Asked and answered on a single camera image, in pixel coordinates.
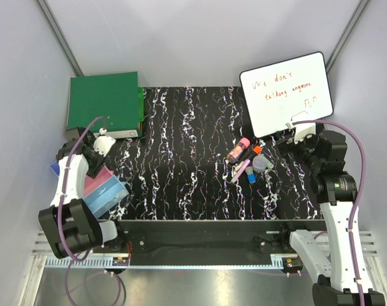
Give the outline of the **green transparent highlighter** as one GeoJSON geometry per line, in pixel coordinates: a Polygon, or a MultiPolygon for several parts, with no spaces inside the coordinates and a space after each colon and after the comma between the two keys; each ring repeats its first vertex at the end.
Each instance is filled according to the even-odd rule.
{"type": "Polygon", "coordinates": [[[267,157],[265,158],[265,160],[266,160],[267,168],[272,170],[274,168],[274,164],[267,157]]]}

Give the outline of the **sky blue drawer bin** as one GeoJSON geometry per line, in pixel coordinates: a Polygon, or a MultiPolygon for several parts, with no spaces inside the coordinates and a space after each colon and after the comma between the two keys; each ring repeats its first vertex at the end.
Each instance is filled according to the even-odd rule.
{"type": "Polygon", "coordinates": [[[99,219],[128,195],[129,191],[125,183],[116,176],[112,176],[91,194],[84,197],[84,201],[93,216],[99,219]]]}

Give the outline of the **clear jar of bands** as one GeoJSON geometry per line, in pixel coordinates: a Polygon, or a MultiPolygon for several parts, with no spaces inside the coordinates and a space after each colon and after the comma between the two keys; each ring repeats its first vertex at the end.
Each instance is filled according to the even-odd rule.
{"type": "Polygon", "coordinates": [[[263,173],[267,168],[267,162],[262,154],[257,155],[252,160],[252,168],[254,172],[263,173]]]}

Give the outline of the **pink drawer bin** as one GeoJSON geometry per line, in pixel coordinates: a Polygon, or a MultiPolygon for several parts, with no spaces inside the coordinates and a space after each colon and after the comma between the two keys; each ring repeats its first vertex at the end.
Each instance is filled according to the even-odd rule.
{"type": "Polygon", "coordinates": [[[95,178],[90,176],[85,177],[84,183],[84,197],[91,194],[95,189],[104,184],[108,179],[113,176],[113,171],[109,170],[106,166],[102,167],[95,178]]]}

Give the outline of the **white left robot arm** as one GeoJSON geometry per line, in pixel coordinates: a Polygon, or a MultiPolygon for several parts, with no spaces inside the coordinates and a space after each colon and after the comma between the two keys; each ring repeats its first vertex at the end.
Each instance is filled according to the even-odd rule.
{"type": "Polygon", "coordinates": [[[94,136],[84,127],[68,131],[68,141],[59,149],[57,189],[50,206],[39,211],[38,220],[54,256],[62,259],[105,244],[112,252],[122,251],[125,234],[113,221],[99,222],[84,200],[86,177],[95,178],[105,165],[116,139],[94,136]]]}

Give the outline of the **light blue drawer bin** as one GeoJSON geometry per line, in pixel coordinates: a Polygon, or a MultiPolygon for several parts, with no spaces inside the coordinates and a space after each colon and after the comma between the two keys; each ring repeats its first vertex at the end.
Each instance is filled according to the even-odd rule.
{"type": "Polygon", "coordinates": [[[53,171],[53,173],[59,177],[60,176],[60,166],[59,166],[59,162],[58,161],[54,161],[51,165],[50,165],[50,169],[53,171]]]}

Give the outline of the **blue and grey bottle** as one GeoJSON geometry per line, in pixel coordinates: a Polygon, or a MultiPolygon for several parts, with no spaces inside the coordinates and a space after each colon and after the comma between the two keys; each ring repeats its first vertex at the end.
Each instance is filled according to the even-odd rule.
{"type": "Polygon", "coordinates": [[[245,173],[247,175],[249,183],[254,184],[256,182],[256,177],[255,177],[254,170],[253,170],[252,166],[246,167],[245,173]]]}

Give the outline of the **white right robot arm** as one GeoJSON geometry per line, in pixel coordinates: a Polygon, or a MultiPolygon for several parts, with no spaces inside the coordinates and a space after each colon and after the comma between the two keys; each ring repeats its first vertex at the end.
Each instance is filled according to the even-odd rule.
{"type": "Polygon", "coordinates": [[[282,157],[292,154],[308,167],[311,188],[324,216],[330,251],[325,254],[317,236],[306,229],[279,236],[284,252],[296,252],[312,282],[315,305],[385,305],[384,295],[373,288],[365,268],[358,229],[358,187],[344,171],[346,137],[335,131],[309,134],[277,144],[282,157]]]}

